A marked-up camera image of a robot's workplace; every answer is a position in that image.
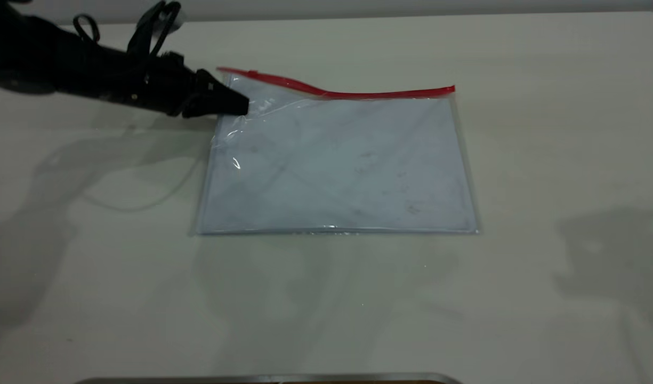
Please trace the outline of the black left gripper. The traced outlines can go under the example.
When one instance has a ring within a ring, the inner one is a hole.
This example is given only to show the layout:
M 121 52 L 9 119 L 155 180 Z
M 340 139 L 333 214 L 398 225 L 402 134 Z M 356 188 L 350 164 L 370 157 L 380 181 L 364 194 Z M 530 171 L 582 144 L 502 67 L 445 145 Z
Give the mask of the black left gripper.
M 125 105 L 168 116 L 245 116 L 250 100 L 228 88 L 209 72 L 194 70 L 183 56 L 166 53 L 134 59 L 125 75 Z

